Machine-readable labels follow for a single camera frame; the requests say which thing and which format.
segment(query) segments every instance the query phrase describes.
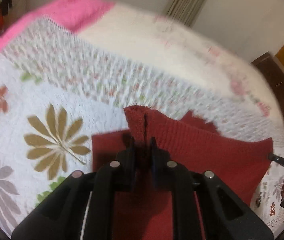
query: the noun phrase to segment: red towel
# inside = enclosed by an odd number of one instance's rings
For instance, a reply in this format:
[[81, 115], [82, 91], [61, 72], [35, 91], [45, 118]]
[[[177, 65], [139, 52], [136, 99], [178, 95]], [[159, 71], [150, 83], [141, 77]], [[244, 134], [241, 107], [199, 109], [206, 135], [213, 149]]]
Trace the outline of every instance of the red towel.
[[[155, 137], [159, 148], [169, 151], [171, 159], [190, 171], [212, 170], [247, 205], [263, 178], [273, 151], [272, 139], [248, 143], [220, 136], [212, 123], [205, 124], [187, 113], [181, 121], [141, 106], [124, 109], [130, 131], [95, 135], [93, 165], [97, 169], [113, 160], [126, 148], [131, 135], [137, 145], [149, 144]], [[139, 156], [140, 162], [146, 156]], [[150, 173], [139, 171], [133, 193], [117, 192], [114, 202], [114, 240], [151, 240], [172, 238], [172, 204], [169, 192], [155, 192]]]

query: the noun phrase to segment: beige curtain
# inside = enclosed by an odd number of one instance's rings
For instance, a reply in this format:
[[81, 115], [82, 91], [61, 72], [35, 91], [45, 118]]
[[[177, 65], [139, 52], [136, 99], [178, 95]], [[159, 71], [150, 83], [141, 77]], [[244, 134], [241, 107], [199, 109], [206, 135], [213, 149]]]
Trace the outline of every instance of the beige curtain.
[[191, 26], [204, 0], [170, 0], [164, 13], [186, 26]]

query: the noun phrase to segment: white wall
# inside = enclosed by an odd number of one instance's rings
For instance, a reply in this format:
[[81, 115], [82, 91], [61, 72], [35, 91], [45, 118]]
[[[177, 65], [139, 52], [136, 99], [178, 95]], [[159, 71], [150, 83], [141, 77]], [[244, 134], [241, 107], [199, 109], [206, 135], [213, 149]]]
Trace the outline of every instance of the white wall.
[[[12, 18], [51, 0], [14, 0]], [[114, 0], [161, 13], [168, 0]], [[251, 62], [284, 44], [284, 0], [206, 0], [193, 29]]]
[[251, 62], [284, 45], [284, 0], [207, 0], [193, 29]]

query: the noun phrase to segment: metal screw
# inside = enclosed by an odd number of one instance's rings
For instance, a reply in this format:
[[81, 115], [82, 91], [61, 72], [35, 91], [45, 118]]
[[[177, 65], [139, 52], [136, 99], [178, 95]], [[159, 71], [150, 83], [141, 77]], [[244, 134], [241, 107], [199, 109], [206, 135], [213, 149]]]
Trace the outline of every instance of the metal screw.
[[213, 171], [206, 171], [204, 173], [204, 176], [209, 178], [209, 179], [212, 179], [214, 177], [214, 173], [213, 173]]
[[177, 163], [175, 161], [168, 161], [166, 163], [166, 165], [169, 167], [169, 168], [175, 168], [177, 166]]
[[110, 166], [111, 166], [112, 168], [119, 167], [119, 166], [120, 166], [120, 162], [118, 162], [118, 161], [111, 161], [111, 162], [110, 162]]
[[79, 177], [81, 177], [83, 175], [83, 172], [82, 171], [73, 171], [72, 172], [72, 177], [73, 178], [79, 178]]

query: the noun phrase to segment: white quilt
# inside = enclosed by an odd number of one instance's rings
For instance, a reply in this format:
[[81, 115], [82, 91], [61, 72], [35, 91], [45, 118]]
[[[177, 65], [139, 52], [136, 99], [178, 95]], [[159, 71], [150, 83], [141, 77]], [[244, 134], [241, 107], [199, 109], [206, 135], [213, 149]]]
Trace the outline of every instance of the white quilt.
[[[134, 104], [176, 119], [193, 110], [230, 138], [272, 137], [284, 157], [283, 120], [267, 83], [212, 41], [123, 5], [77, 36], [41, 18], [0, 54], [3, 230], [10, 235], [73, 170], [90, 172], [91, 135], [126, 129], [122, 109]], [[251, 203], [273, 231], [284, 220], [283, 179], [272, 164]]]

